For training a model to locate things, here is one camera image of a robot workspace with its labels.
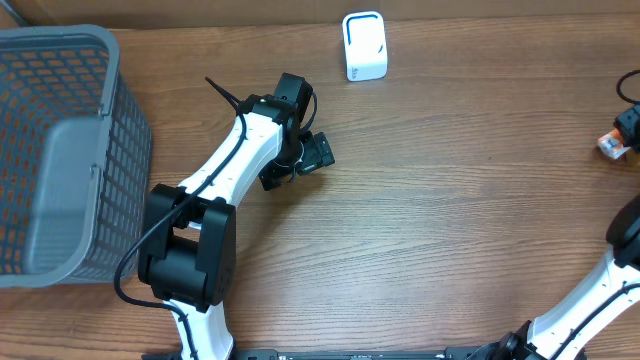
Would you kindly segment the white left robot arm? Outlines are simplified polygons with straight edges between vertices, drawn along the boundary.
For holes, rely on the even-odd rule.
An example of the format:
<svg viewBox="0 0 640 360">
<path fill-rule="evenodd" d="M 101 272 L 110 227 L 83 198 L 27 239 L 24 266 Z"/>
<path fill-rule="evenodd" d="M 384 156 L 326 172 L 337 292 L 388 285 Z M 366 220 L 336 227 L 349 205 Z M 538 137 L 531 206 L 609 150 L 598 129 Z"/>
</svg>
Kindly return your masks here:
<svg viewBox="0 0 640 360">
<path fill-rule="evenodd" d="M 335 162 L 312 133 L 317 95 L 305 78 L 281 75 L 273 93 L 239 100 L 233 128 L 211 157 L 177 186 L 156 185 L 136 250 L 137 275 L 170 311 L 181 341 L 173 359 L 228 359 L 234 339 L 224 298 L 236 268 L 237 209 L 254 181 L 266 191 Z"/>
</svg>

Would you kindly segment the Kleenex tissue pack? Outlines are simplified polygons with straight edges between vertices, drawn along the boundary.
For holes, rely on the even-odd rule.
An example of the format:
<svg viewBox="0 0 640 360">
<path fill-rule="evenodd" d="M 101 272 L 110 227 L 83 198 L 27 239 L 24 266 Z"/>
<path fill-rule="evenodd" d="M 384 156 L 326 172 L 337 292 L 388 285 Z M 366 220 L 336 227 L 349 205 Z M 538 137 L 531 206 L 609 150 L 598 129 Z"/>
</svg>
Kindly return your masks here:
<svg viewBox="0 0 640 360">
<path fill-rule="evenodd" d="M 604 155 L 613 160 L 619 159 L 630 150 L 630 147 L 627 147 L 624 144 L 624 139 L 617 129 L 613 129 L 607 134 L 601 136 L 597 140 L 597 145 Z"/>
</svg>

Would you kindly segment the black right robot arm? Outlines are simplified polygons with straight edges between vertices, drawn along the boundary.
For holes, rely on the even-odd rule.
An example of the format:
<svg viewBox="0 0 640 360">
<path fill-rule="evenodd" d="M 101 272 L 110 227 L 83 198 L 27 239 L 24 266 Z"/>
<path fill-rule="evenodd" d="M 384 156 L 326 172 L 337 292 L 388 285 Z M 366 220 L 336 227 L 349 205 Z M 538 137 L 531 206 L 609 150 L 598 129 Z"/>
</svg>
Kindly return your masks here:
<svg viewBox="0 0 640 360">
<path fill-rule="evenodd" d="M 576 359 L 584 346 L 639 302 L 639 198 L 612 220 L 594 269 L 554 308 L 509 333 L 486 359 Z"/>
</svg>

